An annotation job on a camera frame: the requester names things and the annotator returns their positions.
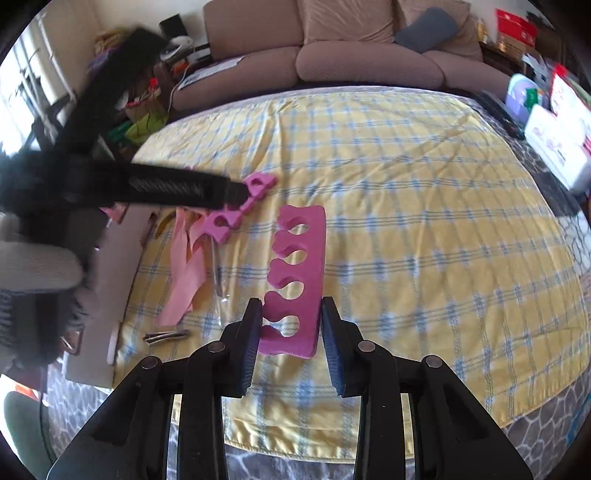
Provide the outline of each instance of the green item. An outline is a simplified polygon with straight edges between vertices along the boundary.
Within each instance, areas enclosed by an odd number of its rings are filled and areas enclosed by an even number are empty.
[[[122,124],[118,125],[115,128],[109,130],[109,139],[114,143],[118,144],[120,142],[129,143],[129,140],[125,138],[125,133],[129,128],[133,125],[131,120],[126,120]]]
[[[538,105],[540,102],[538,100],[538,89],[537,88],[528,88],[525,90],[526,97],[525,97],[525,105],[524,107],[527,108],[527,111],[531,113],[534,105]]]
[[[150,112],[134,123],[125,133],[125,138],[135,145],[143,145],[150,135],[162,130],[168,122],[168,116]]]

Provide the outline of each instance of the screw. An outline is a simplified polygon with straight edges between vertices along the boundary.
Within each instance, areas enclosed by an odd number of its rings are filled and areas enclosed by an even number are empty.
[[[225,348],[226,348],[226,345],[223,342],[220,342],[219,340],[216,340],[215,342],[211,342],[207,346],[207,350],[209,350],[211,353],[223,352]]]
[[[158,365],[158,357],[157,356],[147,356],[142,360],[142,368],[144,370],[152,370],[156,365]]]
[[[441,360],[437,355],[429,355],[425,362],[431,368],[439,368],[443,365],[443,360]]]
[[[375,343],[370,342],[369,340],[363,340],[362,342],[359,342],[357,348],[362,352],[370,353],[375,350]]]

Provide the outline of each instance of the couch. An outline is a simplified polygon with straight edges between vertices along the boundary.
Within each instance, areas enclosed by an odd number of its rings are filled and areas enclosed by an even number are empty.
[[[449,5],[461,27],[457,38],[424,54],[393,43],[395,33],[429,4]],[[173,93],[171,105],[181,113],[318,83],[489,90],[504,98],[510,78],[483,63],[469,5],[459,0],[212,0],[203,8],[212,61],[243,59],[181,90],[172,90],[166,69],[157,74],[164,96]]]

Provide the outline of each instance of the white container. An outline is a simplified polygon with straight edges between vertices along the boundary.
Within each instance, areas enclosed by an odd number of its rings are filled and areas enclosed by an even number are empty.
[[[525,139],[568,190],[583,193],[589,188],[591,156],[551,112],[534,105]]]

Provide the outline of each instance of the gray pillow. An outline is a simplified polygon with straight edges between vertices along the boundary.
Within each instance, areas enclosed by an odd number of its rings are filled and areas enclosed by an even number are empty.
[[[443,8],[431,7],[415,23],[398,32],[394,41],[410,50],[425,53],[454,37],[459,31],[450,14]]]

